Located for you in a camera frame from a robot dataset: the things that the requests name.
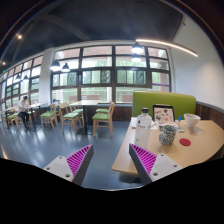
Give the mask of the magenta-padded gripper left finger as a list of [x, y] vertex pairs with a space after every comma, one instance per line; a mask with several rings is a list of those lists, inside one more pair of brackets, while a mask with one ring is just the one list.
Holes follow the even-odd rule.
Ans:
[[93, 155], [94, 148], [90, 144], [68, 157], [56, 157], [44, 170], [81, 186]]

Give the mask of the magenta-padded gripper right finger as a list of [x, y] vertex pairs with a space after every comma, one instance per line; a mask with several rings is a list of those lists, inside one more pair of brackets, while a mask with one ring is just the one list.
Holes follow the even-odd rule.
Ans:
[[144, 148], [129, 144], [129, 155], [144, 185], [168, 176], [182, 167], [166, 154], [154, 154]]

